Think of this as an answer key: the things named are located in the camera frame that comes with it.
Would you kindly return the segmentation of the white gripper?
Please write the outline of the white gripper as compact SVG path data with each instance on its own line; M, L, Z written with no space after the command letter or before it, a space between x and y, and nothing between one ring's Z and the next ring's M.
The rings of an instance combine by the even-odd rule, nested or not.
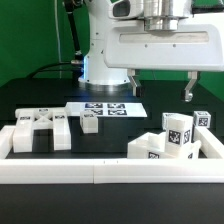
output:
M185 22L176 31L147 32L142 21L116 22L107 34L104 60L108 67L130 68L127 75L136 97L143 96L136 69L189 71L181 99L190 102L198 71L224 71L224 29Z

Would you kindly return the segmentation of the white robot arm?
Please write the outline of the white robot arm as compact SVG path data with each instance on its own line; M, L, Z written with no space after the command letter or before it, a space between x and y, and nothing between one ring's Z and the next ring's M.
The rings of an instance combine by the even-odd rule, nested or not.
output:
M188 73L182 99L189 102L203 71L224 71L224 0L197 6L195 0L63 0L66 13L86 6L90 50L83 54L72 32L78 83L114 92L131 86L142 95L139 70Z

